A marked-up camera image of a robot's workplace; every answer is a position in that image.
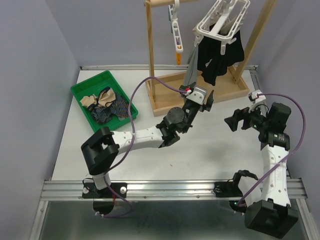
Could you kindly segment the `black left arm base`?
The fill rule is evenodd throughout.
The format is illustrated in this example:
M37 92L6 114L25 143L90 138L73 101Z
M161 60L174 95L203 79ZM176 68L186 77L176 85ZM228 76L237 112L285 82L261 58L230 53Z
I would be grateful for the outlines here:
M82 180L82 198L83 199L115 199L109 188L98 190L92 178L85 178ZM110 187L121 197L127 197L128 184L126 182L112 182Z

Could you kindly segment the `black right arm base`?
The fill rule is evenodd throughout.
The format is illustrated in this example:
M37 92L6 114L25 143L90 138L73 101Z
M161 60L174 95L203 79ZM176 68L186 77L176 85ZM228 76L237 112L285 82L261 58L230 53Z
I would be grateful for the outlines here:
M214 182L213 192L217 198L242 197L243 192L239 189L241 179L258 180L258 177L248 170L239 170L227 181Z

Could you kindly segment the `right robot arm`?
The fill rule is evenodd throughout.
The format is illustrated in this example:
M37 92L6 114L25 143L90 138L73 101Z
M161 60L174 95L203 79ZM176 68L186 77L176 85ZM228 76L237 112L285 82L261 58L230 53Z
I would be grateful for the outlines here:
M296 224L297 210L292 208L287 188L287 157L290 153L290 137L285 133L291 109L274 102L266 115L258 105L236 109L232 116L225 118L231 131L253 128L259 132L260 153L263 160L263 176L242 170L230 182L231 192L242 195L234 205L244 211L246 228L282 239Z

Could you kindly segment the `blue striped underwear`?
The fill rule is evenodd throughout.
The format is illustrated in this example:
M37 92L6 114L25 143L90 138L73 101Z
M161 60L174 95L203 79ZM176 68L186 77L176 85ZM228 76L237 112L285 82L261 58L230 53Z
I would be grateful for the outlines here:
M108 91L109 89L112 89L112 88L107 86L103 90ZM97 123L105 124L112 120L112 116L117 116L118 118L129 117L129 113L128 113L129 102L118 92L114 92L114 93L116 95L116 100L109 107L95 108L93 111L90 111L92 118Z

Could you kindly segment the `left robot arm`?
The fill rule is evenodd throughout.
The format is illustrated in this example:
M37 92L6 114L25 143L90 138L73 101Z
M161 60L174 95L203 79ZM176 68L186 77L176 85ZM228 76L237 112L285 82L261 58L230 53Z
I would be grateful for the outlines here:
M108 172L117 155L127 156L129 151L146 148L169 147L180 140L180 134L188 132L198 112L210 111L214 93L196 86L185 96L182 107L171 108L162 121L149 128L133 131L111 131L103 127L82 146L81 151L93 178L94 191L100 197L111 193Z

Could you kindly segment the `beige underwear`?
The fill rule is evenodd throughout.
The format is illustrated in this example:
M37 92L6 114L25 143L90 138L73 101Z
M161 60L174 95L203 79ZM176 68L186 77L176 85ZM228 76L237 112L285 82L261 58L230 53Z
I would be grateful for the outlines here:
M98 96L92 94L90 96L84 96L80 103L88 111L92 112L94 109L101 107L109 107L116 100L115 92L110 88L109 90L103 90Z

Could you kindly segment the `grey underwear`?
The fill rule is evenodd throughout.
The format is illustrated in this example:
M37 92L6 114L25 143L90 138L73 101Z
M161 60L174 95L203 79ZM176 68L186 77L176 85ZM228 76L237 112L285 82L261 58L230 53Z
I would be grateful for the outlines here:
M183 78L183 85L189 86L197 82L198 77L198 54L199 54L199 43L196 37L193 43L193 48L188 58L188 66Z

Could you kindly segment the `black underwear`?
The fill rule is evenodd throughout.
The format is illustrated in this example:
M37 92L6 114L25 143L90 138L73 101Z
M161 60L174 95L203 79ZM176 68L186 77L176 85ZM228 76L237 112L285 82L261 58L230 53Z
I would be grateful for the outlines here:
M225 54L221 54L221 42L204 37L198 45L197 69L202 72L206 83L216 85L216 78L227 73L228 67L245 59L241 41L241 32L234 35L235 41L227 44Z

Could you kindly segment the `wooden clothes rack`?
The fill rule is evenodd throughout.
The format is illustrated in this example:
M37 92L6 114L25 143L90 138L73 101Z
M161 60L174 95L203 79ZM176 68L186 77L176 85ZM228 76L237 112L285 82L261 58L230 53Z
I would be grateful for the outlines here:
M213 83L204 79L204 71L198 70L199 45L205 40L218 41L216 58L223 60L227 55L227 47L236 43L236 34L240 32L241 24L251 4L249 0L241 1L242 7L235 18L230 21L228 31L224 32L226 20L232 13L237 1L217 0L208 13L193 28L195 39L188 62L187 70L169 75L155 76L152 8L167 5L170 15L172 34L176 50L176 60L180 61L183 45L177 18L180 7L179 0L147 0L144 3L146 10L146 24L149 52L149 79L146 80L146 90L149 96L152 112L155 117L166 115L174 107L182 107L186 101L193 101L202 107L210 107L219 103L246 96L249 88L242 78L242 73L255 49L256 43L263 32L266 23L276 4L275 0L267 0L260 12L258 20L252 30L244 50L244 58L238 65L230 65L226 72L212 78Z

